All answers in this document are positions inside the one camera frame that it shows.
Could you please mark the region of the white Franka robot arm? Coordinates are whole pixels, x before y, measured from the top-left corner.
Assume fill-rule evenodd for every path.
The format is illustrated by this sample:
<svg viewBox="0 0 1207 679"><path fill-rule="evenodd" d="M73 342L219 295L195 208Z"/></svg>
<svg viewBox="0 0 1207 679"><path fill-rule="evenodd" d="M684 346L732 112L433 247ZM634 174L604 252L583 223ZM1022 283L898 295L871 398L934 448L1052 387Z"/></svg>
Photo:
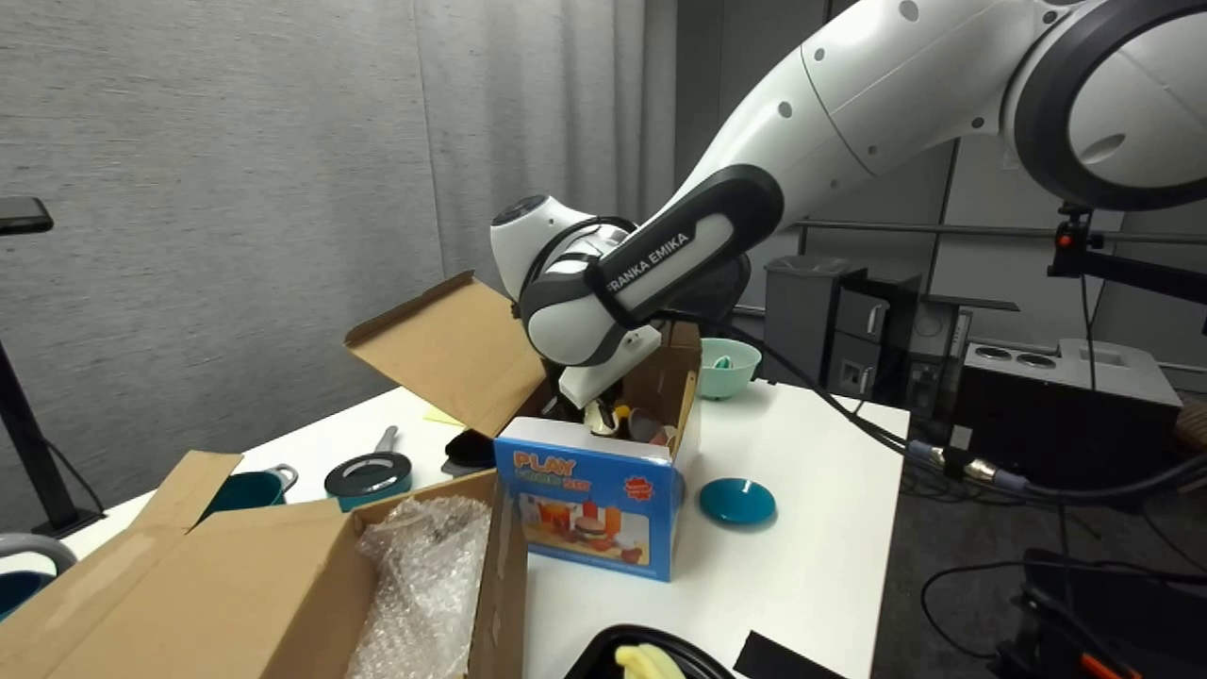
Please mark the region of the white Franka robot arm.
<svg viewBox="0 0 1207 679"><path fill-rule="evenodd" d="M583 408L702 273L963 136L1074 210L1207 198L1207 0L857 0L777 60L646 218L524 198L490 223L528 346Z"/></svg>

